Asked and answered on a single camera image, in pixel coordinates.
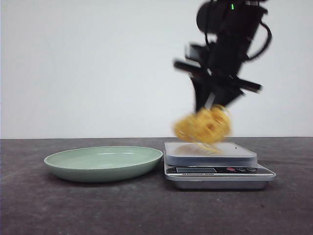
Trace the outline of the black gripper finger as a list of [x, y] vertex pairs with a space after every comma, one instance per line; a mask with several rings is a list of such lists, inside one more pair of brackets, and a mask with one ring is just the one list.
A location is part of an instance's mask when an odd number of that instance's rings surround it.
[[190, 77], [195, 91], [195, 111], [201, 108], [210, 109], [214, 101], [212, 76]]
[[244, 94], [238, 86], [216, 86], [213, 90], [213, 105], [222, 105], [226, 107], [232, 101]]

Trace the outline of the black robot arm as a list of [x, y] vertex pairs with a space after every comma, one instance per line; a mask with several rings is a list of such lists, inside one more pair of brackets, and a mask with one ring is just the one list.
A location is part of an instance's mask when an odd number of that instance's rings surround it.
[[185, 59], [174, 67], [190, 74], [195, 91], [195, 111], [213, 105], [227, 106], [243, 90], [259, 92], [260, 84], [238, 77], [244, 62], [259, 57], [272, 40], [262, 17], [267, 9], [258, 0], [210, 0], [198, 10], [196, 23], [205, 36], [203, 46], [190, 44]]

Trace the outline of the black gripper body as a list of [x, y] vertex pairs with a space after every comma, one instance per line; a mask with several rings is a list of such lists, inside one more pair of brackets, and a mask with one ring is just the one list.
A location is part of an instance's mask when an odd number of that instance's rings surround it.
[[185, 60], [175, 60], [173, 66], [189, 73], [190, 77], [212, 76], [214, 88], [232, 85], [256, 93], [261, 90], [260, 84], [238, 76], [243, 63], [259, 56], [259, 53], [248, 55], [252, 40], [250, 35], [220, 34], [216, 41], [206, 45], [191, 44], [187, 48]]

